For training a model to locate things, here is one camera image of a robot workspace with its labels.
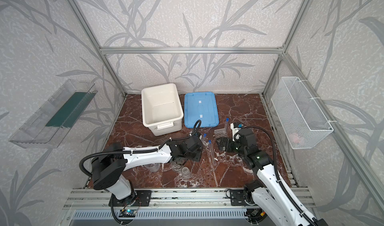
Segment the clear acrylic test tube rack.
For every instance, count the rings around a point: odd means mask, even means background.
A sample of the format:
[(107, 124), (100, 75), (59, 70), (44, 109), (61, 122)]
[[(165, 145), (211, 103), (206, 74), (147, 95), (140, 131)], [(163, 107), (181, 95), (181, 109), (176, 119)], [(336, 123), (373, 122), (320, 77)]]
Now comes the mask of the clear acrylic test tube rack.
[(227, 138), (228, 137), (228, 134), (227, 134), (227, 130), (226, 129), (217, 129), (217, 130), (214, 130), (214, 136), (216, 139), (219, 139), (219, 138)]

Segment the white plastic storage bin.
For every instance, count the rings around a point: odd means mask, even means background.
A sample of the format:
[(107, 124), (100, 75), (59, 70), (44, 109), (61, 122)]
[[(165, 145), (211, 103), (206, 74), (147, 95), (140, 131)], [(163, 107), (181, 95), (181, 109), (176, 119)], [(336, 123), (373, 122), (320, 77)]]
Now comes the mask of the white plastic storage bin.
[(141, 96), (143, 125), (150, 129), (154, 136), (182, 129), (184, 113), (174, 83), (144, 88)]

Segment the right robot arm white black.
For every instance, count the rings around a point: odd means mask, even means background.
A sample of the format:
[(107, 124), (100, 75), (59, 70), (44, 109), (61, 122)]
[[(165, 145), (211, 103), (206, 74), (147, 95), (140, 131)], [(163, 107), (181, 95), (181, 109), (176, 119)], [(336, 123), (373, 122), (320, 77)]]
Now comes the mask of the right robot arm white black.
[(280, 175), (276, 146), (272, 145), (271, 157), (258, 147), (254, 129), (255, 126), (232, 123), (233, 137), (217, 139), (221, 151), (238, 154), (258, 178), (245, 185), (244, 202), (258, 206), (277, 226), (327, 225), (303, 205)]

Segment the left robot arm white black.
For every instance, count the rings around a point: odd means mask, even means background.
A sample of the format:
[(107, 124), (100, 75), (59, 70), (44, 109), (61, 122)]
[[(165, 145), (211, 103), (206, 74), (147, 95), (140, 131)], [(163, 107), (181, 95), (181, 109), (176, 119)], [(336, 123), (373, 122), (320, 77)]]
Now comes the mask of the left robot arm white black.
[(123, 172), (151, 164), (199, 162), (203, 151), (201, 124), (202, 121), (196, 121), (191, 134), (179, 139), (169, 138), (159, 146), (130, 148), (112, 144), (102, 152), (82, 158), (79, 168), (92, 179), (94, 190), (111, 192), (113, 200), (134, 199), (134, 188)]

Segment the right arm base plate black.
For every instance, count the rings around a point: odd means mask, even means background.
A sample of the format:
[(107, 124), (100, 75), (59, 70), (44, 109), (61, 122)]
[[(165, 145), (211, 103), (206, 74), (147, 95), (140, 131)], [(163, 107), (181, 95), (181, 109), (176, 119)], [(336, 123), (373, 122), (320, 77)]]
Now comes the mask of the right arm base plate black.
[(231, 206), (255, 206), (255, 202), (252, 199), (252, 194), (246, 190), (229, 190), (229, 196), (231, 200)]

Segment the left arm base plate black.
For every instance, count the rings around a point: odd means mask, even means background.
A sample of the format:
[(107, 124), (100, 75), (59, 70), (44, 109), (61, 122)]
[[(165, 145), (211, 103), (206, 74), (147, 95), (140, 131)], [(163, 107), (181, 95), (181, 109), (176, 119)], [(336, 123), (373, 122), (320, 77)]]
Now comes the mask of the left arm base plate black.
[(128, 196), (125, 199), (117, 200), (115, 195), (112, 194), (109, 201), (109, 207), (148, 207), (151, 200), (152, 191), (138, 190), (134, 195)]

